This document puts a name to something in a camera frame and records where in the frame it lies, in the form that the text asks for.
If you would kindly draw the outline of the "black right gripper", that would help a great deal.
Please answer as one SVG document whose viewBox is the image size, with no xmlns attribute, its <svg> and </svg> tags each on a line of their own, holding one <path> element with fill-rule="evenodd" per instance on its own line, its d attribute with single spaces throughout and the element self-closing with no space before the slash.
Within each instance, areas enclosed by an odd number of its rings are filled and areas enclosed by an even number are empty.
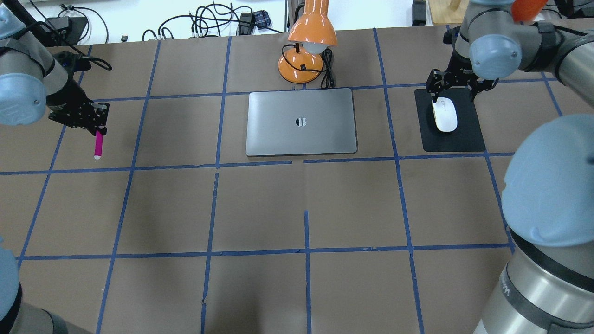
<svg viewBox="0 0 594 334">
<path fill-rule="evenodd" d="M 471 60 L 453 50 L 445 71 L 432 69 L 426 81 L 426 92 L 430 95 L 432 103 L 437 102 L 441 93 L 452 87 L 467 86 L 471 91 L 470 101 L 474 102 L 477 95 L 484 91 L 490 91 L 499 82 L 494 80 L 478 78 L 472 68 Z"/>
</svg>

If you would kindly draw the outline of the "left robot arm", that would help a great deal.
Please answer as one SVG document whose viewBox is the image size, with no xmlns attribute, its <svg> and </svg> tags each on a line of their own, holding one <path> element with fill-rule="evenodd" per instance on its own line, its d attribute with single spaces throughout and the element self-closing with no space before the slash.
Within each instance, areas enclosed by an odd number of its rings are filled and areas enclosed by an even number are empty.
<svg viewBox="0 0 594 334">
<path fill-rule="evenodd" d="M 81 128 L 95 137 L 95 159 L 102 158 L 108 103 L 89 99 L 73 78 L 96 59 L 78 49 L 51 54 L 36 38 L 39 22 L 25 23 L 1 2 L 0 118 L 3 125 L 29 125 L 47 110 L 49 120 Z M 11 250 L 1 249 L 1 332 L 3 334 L 85 334 L 87 330 L 23 299 L 19 266 Z"/>
</svg>

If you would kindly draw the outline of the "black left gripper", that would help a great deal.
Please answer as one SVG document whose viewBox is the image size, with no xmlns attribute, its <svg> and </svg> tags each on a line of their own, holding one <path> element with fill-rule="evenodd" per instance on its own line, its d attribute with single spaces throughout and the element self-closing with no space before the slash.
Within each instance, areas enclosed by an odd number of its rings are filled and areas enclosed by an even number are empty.
<svg viewBox="0 0 594 334">
<path fill-rule="evenodd" d="M 57 92 L 47 95 L 49 120 L 71 128 L 91 130 L 93 136 L 107 135 L 109 103 L 93 103 L 73 79 L 66 80 Z"/>
</svg>

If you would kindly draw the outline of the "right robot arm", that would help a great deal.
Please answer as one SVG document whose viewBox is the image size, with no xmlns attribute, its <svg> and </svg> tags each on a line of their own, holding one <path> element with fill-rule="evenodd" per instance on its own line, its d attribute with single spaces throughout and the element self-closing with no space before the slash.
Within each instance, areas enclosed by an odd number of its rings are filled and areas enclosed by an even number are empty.
<svg viewBox="0 0 594 334">
<path fill-rule="evenodd" d="M 473 94 L 515 72 L 551 72 L 593 104 L 593 30 L 537 21 L 520 25 L 511 0 L 471 0 L 447 70 L 433 70 L 436 100 L 451 87 Z M 515 249 L 503 268 L 476 334 L 593 332 L 594 118 L 561 116 L 533 131 L 516 150 L 501 195 Z"/>
</svg>

